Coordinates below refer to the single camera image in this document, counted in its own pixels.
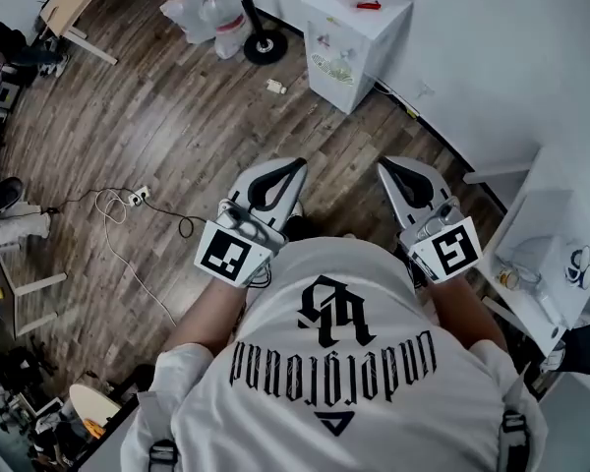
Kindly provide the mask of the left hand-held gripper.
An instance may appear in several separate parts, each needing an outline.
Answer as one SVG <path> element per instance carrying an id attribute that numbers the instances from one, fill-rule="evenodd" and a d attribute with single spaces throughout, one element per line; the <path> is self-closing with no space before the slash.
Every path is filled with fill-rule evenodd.
<path id="1" fill-rule="evenodd" d="M 268 271 L 271 260 L 287 243 L 279 231 L 299 200 L 307 172 L 304 158 L 271 159 L 243 171 L 228 198 L 249 213 L 263 216 L 260 222 L 268 239 L 254 242 L 209 220 L 195 266 L 234 287 L 260 285 L 261 274 Z"/>

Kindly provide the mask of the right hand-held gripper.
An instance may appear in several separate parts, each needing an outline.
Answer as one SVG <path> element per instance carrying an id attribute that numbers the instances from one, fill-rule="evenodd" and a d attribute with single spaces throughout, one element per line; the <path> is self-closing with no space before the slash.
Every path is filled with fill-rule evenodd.
<path id="1" fill-rule="evenodd" d="M 450 197 L 448 185 L 433 166 L 409 157 L 381 157 L 378 174 L 399 225 L 409 227 L 400 234 L 400 244 L 430 282 L 449 280 L 482 259 L 471 217 L 464 216 L 428 239 L 416 239 L 418 222 L 429 212 L 415 223 L 415 210 L 433 209 Z"/>

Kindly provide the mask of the blue patterned white cup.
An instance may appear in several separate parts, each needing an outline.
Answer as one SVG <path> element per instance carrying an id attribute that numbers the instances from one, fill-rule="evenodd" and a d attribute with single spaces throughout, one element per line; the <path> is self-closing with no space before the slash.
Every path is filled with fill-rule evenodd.
<path id="1" fill-rule="evenodd" d="M 570 254 L 565 278 L 571 286 L 587 290 L 590 287 L 590 247 L 583 246 Z"/>

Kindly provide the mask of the person's right forearm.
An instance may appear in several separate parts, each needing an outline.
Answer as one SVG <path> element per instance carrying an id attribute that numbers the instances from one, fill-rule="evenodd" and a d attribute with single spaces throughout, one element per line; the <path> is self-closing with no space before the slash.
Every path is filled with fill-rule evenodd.
<path id="1" fill-rule="evenodd" d="M 440 327 L 452 334 L 466 349 L 490 341 L 502 351 L 507 345 L 502 330 L 463 275 L 441 283 L 429 283 L 428 293 L 435 305 Z"/>

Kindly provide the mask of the person's left forearm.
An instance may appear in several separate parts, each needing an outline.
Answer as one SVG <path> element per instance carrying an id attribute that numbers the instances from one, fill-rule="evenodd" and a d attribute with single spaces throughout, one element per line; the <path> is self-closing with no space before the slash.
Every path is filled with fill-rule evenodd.
<path id="1" fill-rule="evenodd" d="M 247 295 L 246 287 L 234 287 L 213 278 L 173 329 L 163 350 L 197 344 L 217 356 L 228 344 Z"/>

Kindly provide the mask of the silver smartphone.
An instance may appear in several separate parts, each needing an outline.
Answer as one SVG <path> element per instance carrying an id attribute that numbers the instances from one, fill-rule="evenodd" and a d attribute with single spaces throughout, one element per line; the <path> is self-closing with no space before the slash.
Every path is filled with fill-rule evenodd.
<path id="1" fill-rule="evenodd" d="M 218 204 L 216 223 L 254 242 L 263 243 L 268 239 L 266 227 L 262 222 L 245 208 L 227 199 L 221 200 Z"/>
<path id="2" fill-rule="evenodd" d="M 428 239 L 448 226 L 460 222 L 463 218 L 464 215 L 460 210 L 458 198 L 451 197 L 418 222 L 419 228 L 416 231 L 416 239 L 418 241 Z"/>

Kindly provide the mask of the person's dark trousers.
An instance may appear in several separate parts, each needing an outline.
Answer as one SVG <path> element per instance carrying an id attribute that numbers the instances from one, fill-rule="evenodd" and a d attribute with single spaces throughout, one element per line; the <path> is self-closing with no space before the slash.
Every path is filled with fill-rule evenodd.
<path id="1" fill-rule="evenodd" d="M 322 230 L 313 220 L 300 214 L 295 214 L 288 218 L 282 229 L 282 233 L 289 243 L 320 237 L 323 234 Z"/>

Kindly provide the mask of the clear plastic tray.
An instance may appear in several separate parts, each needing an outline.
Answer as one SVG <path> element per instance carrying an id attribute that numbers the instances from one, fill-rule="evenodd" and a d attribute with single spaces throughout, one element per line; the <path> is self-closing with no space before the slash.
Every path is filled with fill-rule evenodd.
<path id="1" fill-rule="evenodd" d="M 527 194 L 497 248 L 496 257 L 517 274 L 517 287 L 537 302 L 552 325 L 570 328 L 573 301 L 566 267 L 579 240 L 567 225 L 572 193 L 563 190 Z"/>

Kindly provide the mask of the clear jar gold lid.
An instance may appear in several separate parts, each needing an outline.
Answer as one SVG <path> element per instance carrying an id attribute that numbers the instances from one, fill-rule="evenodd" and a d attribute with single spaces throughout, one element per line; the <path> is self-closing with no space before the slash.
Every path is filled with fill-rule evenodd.
<path id="1" fill-rule="evenodd" d="M 497 271 L 496 280 L 511 291 L 531 291 L 540 283 L 541 275 L 524 265 L 501 265 Z"/>

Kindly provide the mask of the black coat rack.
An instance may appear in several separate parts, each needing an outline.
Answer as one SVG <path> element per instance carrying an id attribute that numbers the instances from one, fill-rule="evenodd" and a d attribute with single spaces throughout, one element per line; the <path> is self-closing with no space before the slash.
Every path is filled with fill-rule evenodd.
<path id="1" fill-rule="evenodd" d="M 288 50 L 286 36 L 278 29 L 264 29 L 253 0 L 241 0 L 252 25 L 252 34 L 244 44 L 245 57 L 255 65 L 278 62 Z"/>

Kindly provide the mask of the white water dispenser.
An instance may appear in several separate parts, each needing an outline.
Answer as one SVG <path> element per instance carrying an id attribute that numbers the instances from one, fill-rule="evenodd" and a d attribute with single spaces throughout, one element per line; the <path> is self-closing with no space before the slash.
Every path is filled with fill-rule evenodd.
<path id="1" fill-rule="evenodd" d="M 310 89 L 345 114 L 374 86 L 412 3 L 379 10 L 348 8 L 337 0 L 301 0 Z"/>

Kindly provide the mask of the white side table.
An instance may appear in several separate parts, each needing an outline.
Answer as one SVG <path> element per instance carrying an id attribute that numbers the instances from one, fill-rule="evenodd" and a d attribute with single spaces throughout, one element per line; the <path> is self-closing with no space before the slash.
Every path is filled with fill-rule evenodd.
<path id="1" fill-rule="evenodd" d="M 536 343 L 544 355 L 549 355 L 556 348 L 563 334 L 578 323 L 580 316 L 590 303 L 590 287 L 582 290 L 572 286 L 573 301 L 568 306 L 567 312 L 567 320 L 571 327 L 553 325 L 529 294 L 522 290 L 508 290 L 497 282 L 496 274 L 502 263 L 496 257 L 496 248 L 527 194 L 532 191 L 546 190 L 563 190 L 572 193 L 567 225 L 572 235 L 579 240 L 580 248 L 585 245 L 590 247 L 590 164 L 555 147 L 543 147 L 532 162 L 521 164 L 518 168 L 526 174 L 524 181 L 494 235 L 487 243 L 484 257 L 477 269 L 501 298 L 501 303 L 493 307 L 494 311 L 518 326 Z"/>

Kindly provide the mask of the white printed T-shirt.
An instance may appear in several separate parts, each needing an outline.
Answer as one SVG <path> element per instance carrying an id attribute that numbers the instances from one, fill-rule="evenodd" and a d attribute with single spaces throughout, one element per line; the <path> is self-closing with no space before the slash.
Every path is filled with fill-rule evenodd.
<path id="1" fill-rule="evenodd" d="M 548 428 L 508 352 L 430 319 L 358 239 L 287 245 L 226 347 L 158 356 L 121 472 L 536 472 Z"/>

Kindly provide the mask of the round beige stool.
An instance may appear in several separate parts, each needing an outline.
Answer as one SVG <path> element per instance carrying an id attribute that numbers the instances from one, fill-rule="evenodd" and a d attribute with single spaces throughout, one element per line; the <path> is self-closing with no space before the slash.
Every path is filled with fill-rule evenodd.
<path id="1" fill-rule="evenodd" d="M 74 409 L 84 423 L 92 422 L 99 427 L 104 427 L 120 410 L 119 404 L 85 384 L 72 384 L 69 396 Z"/>

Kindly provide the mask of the grey table white legs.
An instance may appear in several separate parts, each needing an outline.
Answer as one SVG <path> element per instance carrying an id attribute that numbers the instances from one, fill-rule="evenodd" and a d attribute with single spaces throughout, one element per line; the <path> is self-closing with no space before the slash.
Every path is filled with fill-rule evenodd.
<path id="1" fill-rule="evenodd" d="M 0 300 L 0 318 L 14 339 L 30 333 L 43 325 L 47 325 L 58 317 L 58 314 L 53 311 L 32 322 L 20 323 L 19 305 L 21 304 L 22 298 L 28 294 L 62 283 L 66 279 L 67 274 L 60 272 L 32 283 L 16 286 L 0 254 L 0 288 L 3 290 L 4 295 Z"/>

